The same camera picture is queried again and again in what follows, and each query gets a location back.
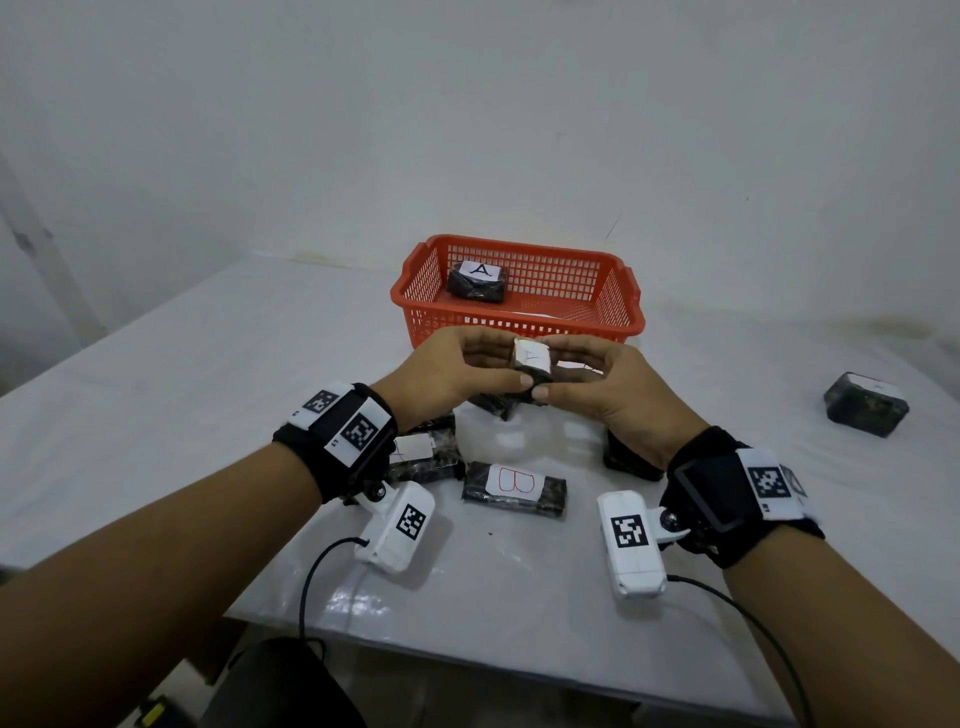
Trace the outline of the person's left forearm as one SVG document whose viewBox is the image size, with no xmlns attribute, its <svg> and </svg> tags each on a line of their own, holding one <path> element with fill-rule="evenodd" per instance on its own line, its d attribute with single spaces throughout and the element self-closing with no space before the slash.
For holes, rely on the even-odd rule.
<svg viewBox="0 0 960 728">
<path fill-rule="evenodd" d="M 0 728 L 115 728 L 323 504 L 272 443 L 0 586 Z"/>
</svg>

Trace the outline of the person's black trousers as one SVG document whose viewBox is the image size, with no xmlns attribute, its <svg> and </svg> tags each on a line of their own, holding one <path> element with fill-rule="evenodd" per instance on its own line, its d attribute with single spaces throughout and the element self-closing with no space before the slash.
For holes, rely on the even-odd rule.
<svg viewBox="0 0 960 728">
<path fill-rule="evenodd" d="M 308 643 L 271 637 L 234 659 L 197 728 L 368 728 Z"/>
</svg>

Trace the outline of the yellow and black object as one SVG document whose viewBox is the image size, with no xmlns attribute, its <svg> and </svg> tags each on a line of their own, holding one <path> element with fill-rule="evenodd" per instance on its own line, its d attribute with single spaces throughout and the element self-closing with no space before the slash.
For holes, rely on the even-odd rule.
<svg viewBox="0 0 960 728">
<path fill-rule="evenodd" d="M 184 728 L 185 714 L 166 695 L 151 697 L 138 707 L 133 728 Z"/>
</svg>

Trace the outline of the person's left hand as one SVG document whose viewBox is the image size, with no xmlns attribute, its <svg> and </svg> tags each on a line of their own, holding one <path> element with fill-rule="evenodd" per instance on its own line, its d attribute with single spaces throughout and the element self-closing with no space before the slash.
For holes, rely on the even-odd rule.
<svg viewBox="0 0 960 728">
<path fill-rule="evenodd" d="M 467 401 L 467 371 L 511 371 L 516 334 L 481 325 L 437 329 L 395 370 L 371 385 L 399 433 L 450 413 Z"/>
</svg>

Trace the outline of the person's right forearm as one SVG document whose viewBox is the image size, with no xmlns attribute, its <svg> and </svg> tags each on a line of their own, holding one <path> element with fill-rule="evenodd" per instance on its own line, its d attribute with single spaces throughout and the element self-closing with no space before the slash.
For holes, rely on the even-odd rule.
<svg viewBox="0 0 960 728">
<path fill-rule="evenodd" d="M 960 661 L 825 540 L 777 526 L 723 577 L 801 728 L 960 728 Z"/>
</svg>

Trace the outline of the black packet red-lettered label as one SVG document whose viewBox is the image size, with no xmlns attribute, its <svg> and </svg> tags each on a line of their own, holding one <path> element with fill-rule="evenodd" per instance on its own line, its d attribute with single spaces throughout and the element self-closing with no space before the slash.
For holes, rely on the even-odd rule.
<svg viewBox="0 0 960 728">
<path fill-rule="evenodd" d="M 559 520 L 567 511 L 568 483 L 526 467 L 476 461 L 466 467 L 461 498 L 469 503 Z"/>
</svg>

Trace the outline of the red plastic basket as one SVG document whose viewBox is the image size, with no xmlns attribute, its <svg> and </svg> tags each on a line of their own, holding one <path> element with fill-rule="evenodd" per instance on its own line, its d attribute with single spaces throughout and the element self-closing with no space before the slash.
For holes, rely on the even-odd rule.
<svg viewBox="0 0 960 728">
<path fill-rule="evenodd" d="M 463 261 L 506 274 L 502 302 L 455 297 L 449 274 Z M 624 343 L 645 328 L 633 270 L 611 253 L 437 234 L 407 255 L 390 299 L 413 347 L 447 326 L 479 325 L 526 337 L 588 334 Z"/>
</svg>

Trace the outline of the person's right hand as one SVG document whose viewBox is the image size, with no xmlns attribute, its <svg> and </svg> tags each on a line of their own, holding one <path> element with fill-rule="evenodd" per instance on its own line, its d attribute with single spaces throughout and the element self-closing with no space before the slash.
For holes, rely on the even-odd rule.
<svg viewBox="0 0 960 728">
<path fill-rule="evenodd" d="M 555 361 L 582 363 L 595 375 L 591 407 L 554 407 L 599 422 L 637 455 L 666 470 L 675 455 L 710 428 L 634 346 L 590 335 L 547 335 L 539 341 Z"/>
</svg>

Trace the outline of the small black packet white label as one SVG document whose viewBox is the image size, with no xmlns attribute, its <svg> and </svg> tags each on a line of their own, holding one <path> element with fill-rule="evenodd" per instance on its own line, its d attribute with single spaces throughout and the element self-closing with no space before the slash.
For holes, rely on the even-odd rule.
<svg viewBox="0 0 960 728">
<path fill-rule="evenodd" d="M 553 362 L 549 346 L 534 339 L 515 338 L 509 369 L 528 376 L 533 385 L 522 393 L 506 394 L 505 397 L 520 404 L 546 407 L 546 403 L 534 398 L 532 390 L 538 386 L 554 382 Z"/>
</svg>

